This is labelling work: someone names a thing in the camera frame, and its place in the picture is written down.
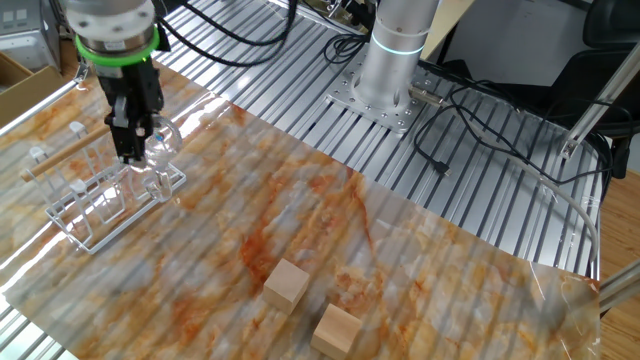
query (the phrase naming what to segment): marble pattern sheet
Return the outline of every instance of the marble pattern sheet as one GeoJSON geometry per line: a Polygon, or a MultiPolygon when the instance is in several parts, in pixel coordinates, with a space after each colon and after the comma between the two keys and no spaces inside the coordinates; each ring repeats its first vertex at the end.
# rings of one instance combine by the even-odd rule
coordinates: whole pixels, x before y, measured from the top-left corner
{"type": "MultiPolygon", "coordinates": [[[[319,359],[309,343],[329,303],[363,322],[351,359],[599,358],[596,281],[504,253],[170,70],[162,79],[188,181],[97,254],[2,173],[0,290],[79,359],[319,359]],[[281,258],[311,275],[290,316],[261,296],[281,258]]],[[[97,123],[96,86],[48,108],[47,126],[97,123]]],[[[0,143],[16,159],[56,141],[22,126],[0,143]]]]}

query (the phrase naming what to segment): wooden cube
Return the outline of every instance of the wooden cube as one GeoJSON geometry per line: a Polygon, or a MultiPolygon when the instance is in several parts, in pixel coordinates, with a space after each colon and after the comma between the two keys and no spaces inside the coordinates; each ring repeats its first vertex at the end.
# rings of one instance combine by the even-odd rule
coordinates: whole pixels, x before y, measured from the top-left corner
{"type": "Polygon", "coordinates": [[[362,321],[329,304],[318,327],[313,332],[311,347],[335,360],[343,360],[349,354],[362,321]]]}
{"type": "Polygon", "coordinates": [[[264,283],[262,298],[291,315],[308,285],[309,274],[282,259],[264,283]]]}

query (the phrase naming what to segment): black chair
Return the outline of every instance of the black chair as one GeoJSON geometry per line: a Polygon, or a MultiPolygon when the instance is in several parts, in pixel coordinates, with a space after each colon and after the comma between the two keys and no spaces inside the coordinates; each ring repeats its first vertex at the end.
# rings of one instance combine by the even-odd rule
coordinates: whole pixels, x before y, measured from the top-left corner
{"type": "MultiPolygon", "coordinates": [[[[539,115],[547,113],[566,127],[572,127],[589,107],[570,99],[595,100],[640,40],[640,1],[594,0],[583,30],[583,41],[593,50],[574,55],[552,86],[500,84],[515,99],[539,115]]],[[[470,75],[464,63],[454,60],[443,64],[458,75],[470,75]]],[[[595,127],[613,139],[613,176],[624,178],[631,138],[640,133],[640,76],[636,76],[614,103],[627,109],[628,116],[609,109],[595,127]]]]}

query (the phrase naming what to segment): slotted metal surface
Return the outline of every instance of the slotted metal surface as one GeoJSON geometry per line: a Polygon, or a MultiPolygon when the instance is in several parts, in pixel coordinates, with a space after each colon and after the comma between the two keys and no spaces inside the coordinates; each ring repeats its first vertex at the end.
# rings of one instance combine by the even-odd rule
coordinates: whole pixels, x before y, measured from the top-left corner
{"type": "MultiPolygon", "coordinates": [[[[286,16],[280,3],[272,1],[273,11],[253,0],[192,3],[240,35],[265,40],[281,31],[286,16]]],[[[334,90],[329,86],[346,65],[328,64],[322,48],[332,36],[349,30],[305,9],[300,14],[277,61],[252,68],[227,67],[198,56],[173,37],[172,52],[156,59],[506,252],[599,277],[599,260],[589,263],[590,235],[577,213],[504,155],[480,146],[453,114],[439,117],[419,139],[425,152],[451,167],[453,174],[442,177],[413,146],[418,127],[437,109],[422,109],[414,127],[400,135],[327,100],[325,92],[334,90]]],[[[201,48],[228,60],[248,61],[270,53],[269,48],[231,41],[183,8],[167,20],[201,48]]],[[[456,86],[424,72],[416,74],[416,81],[442,96],[456,86]]],[[[580,147],[566,163],[557,157],[564,130],[475,91],[460,95],[459,100],[488,126],[552,175],[569,178],[597,169],[597,155],[588,146],[580,147]]],[[[587,208],[593,221],[599,220],[599,176],[562,189],[587,208]]],[[[1,300],[0,360],[76,359],[1,300]]]]}

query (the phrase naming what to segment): green ring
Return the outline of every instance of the green ring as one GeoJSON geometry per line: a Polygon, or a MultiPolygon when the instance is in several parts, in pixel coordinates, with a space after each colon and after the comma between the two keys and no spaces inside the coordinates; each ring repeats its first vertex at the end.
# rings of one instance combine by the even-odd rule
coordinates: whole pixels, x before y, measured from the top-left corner
{"type": "Polygon", "coordinates": [[[137,64],[139,62],[145,61],[151,53],[158,48],[160,44],[160,34],[158,33],[158,28],[153,29],[153,39],[151,39],[151,44],[144,50],[139,51],[135,54],[123,56],[123,57],[106,57],[101,55],[96,55],[90,52],[84,44],[80,41],[80,37],[76,36],[76,47],[78,48],[78,52],[85,59],[93,62],[96,65],[107,66],[107,67],[123,67],[128,65],[137,64]]]}

